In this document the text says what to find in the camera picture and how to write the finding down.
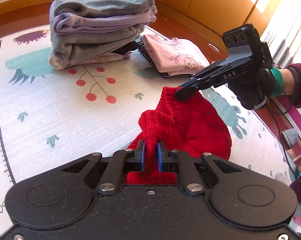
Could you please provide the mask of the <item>black gloved right hand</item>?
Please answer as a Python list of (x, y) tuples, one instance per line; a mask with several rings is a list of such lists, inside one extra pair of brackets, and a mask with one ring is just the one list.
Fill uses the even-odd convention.
[(248, 110), (263, 108), (268, 98), (283, 93), (284, 78), (279, 69), (259, 69), (247, 72), (228, 82), (228, 88)]

